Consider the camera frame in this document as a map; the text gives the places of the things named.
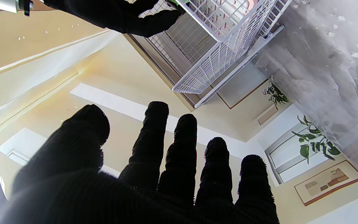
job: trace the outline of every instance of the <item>white wire basket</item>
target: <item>white wire basket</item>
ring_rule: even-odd
[[[235,32],[263,4],[263,1],[177,0],[177,3],[217,42],[226,42],[233,34],[238,35]]]
[[[177,0],[188,13],[169,30],[147,40],[182,76],[172,90],[201,94],[245,55],[258,37],[270,32],[291,1],[190,0],[187,6]],[[143,16],[165,9],[170,7],[160,0]],[[228,21],[232,25],[221,29]]]

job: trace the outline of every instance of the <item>black glove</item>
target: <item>black glove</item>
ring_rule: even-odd
[[[162,10],[139,18],[158,0],[45,0],[44,4],[70,13],[101,28],[109,28],[122,34],[151,37],[169,29],[182,15],[178,10]]]
[[[205,150],[205,166],[194,205],[197,120],[181,116],[175,140],[166,155],[165,171],[159,178],[168,105],[151,102],[133,147],[129,164],[119,179],[141,191],[157,191],[181,209],[196,210],[220,223],[278,223],[276,206],[267,179],[266,165],[256,155],[241,163],[239,199],[233,204],[229,152],[222,138],[214,138]]]
[[[0,224],[47,223],[278,223],[265,164],[241,163],[239,199],[233,204],[229,152],[222,138],[205,150],[194,203],[197,121],[183,115],[163,157],[168,105],[151,102],[128,165],[118,179],[100,172],[107,117],[87,105],[67,119],[21,169]]]

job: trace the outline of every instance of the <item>picture frame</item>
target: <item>picture frame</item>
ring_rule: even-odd
[[[304,206],[358,182],[358,170],[344,160],[294,186]]]

